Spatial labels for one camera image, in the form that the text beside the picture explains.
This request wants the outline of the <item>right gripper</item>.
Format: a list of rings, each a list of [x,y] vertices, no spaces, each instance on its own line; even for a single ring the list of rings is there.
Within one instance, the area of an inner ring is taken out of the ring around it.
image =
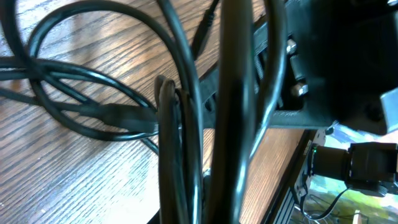
[[[246,63],[258,124],[387,134],[380,97],[397,88],[397,4],[267,1],[253,21],[250,1],[224,1],[220,37],[220,60],[200,79],[206,128],[216,124],[219,74]]]

